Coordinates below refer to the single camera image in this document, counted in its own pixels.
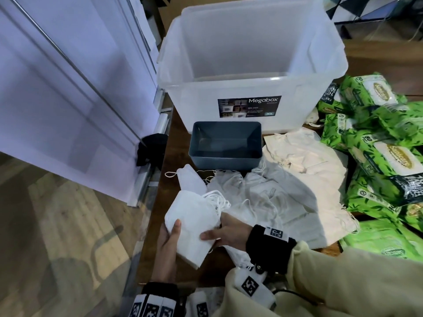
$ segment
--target white door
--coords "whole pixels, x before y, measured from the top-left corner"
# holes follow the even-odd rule
[[[127,0],[17,0],[138,137],[155,70]],[[10,0],[0,0],[0,151],[127,201],[139,140]]]

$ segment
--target wooden floor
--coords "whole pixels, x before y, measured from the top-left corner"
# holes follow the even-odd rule
[[[0,316],[118,315],[149,209],[0,153]]]

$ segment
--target right hand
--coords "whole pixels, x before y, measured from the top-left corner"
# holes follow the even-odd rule
[[[201,240],[219,239],[214,244],[215,247],[228,245],[236,249],[245,251],[245,245],[250,236],[252,227],[236,219],[228,213],[220,215],[221,228],[207,230],[200,234]]]

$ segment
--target clear plastic storage box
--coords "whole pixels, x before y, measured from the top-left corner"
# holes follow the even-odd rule
[[[189,132],[196,121],[300,127],[348,68],[322,0],[243,0],[185,8],[163,40],[157,81]]]

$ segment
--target blue plastic bin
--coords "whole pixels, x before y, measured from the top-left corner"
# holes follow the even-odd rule
[[[260,122],[198,121],[194,123],[189,156],[202,170],[251,170],[262,158]]]

